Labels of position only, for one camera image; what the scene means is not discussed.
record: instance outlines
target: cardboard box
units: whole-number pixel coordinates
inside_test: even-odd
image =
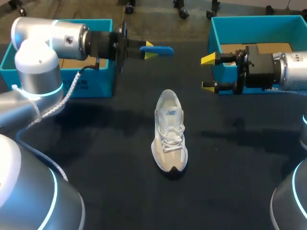
[[[112,19],[73,19],[63,20],[70,23],[86,24],[91,31],[107,31],[113,30]],[[16,50],[10,43],[5,56],[0,65],[0,73],[5,83],[12,90],[12,85],[21,87],[18,71],[15,66]],[[61,77],[63,80],[63,89],[66,93],[76,73],[86,65],[94,65],[95,58],[89,57],[85,61],[60,59]],[[100,68],[86,69],[78,80],[76,87],[71,95],[74,98],[95,98],[95,97],[111,97],[113,95],[113,82],[115,73],[115,62],[110,60],[100,60]]]
[[[256,44],[261,53],[300,52],[307,51],[306,41],[307,24],[300,15],[213,17],[208,51],[235,52],[246,45]],[[215,81],[224,83],[237,80],[236,66],[223,63],[212,66],[212,70]],[[243,93],[268,91],[244,88]],[[220,94],[232,92],[221,91]]]
[[[59,59],[59,66],[61,69],[81,69],[84,66],[95,65],[96,58],[88,57],[84,61],[78,61],[74,59]],[[106,67],[106,60],[100,59],[100,68]]]

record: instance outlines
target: teal bin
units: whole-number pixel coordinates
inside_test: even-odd
[[[224,44],[289,43],[293,52],[307,51],[307,24],[302,16],[213,17],[209,32],[209,53],[222,53]],[[212,66],[214,80],[235,82],[236,66]],[[243,93],[264,93],[245,88]]]
[[[113,29],[112,19],[76,19],[63,20],[71,23],[84,23],[91,31],[108,31]],[[12,43],[10,43],[2,63],[0,65],[0,74],[10,90],[12,85],[20,87],[20,81],[17,69],[14,62],[16,50]],[[80,69],[61,69],[61,76],[63,80],[65,93],[68,91],[73,78]],[[97,97],[111,97],[113,90],[113,78],[115,72],[115,62],[106,60],[106,64],[99,70],[86,69],[72,94],[74,98],[97,98]]]

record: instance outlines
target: black table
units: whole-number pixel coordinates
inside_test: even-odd
[[[86,230],[271,230],[278,183],[304,158],[306,98],[218,96],[201,89],[206,42],[170,44],[173,58],[128,60],[111,99],[71,99],[29,130],[27,142],[64,168],[86,206]],[[164,89],[185,112],[189,163],[177,181],[156,167],[150,144]]]

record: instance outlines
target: shoelace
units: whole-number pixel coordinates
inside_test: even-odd
[[[182,144],[182,135],[184,132],[184,125],[180,126],[180,130],[174,130],[174,129],[167,129],[165,133],[163,133],[162,129],[159,127],[159,133],[161,135],[162,139],[162,148],[164,151],[172,151],[172,150],[178,150],[183,148],[184,151],[186,151],[186,147]],[[176,133],[178,136],[177,137],[168,137],[167,135],[170,132]]]

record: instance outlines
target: shoe tongue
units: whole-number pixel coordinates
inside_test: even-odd
[[[158,110],[159,125],[163,131],[174,129],[179,131],[181,126],[182,109],[179,107],[162,108]]]

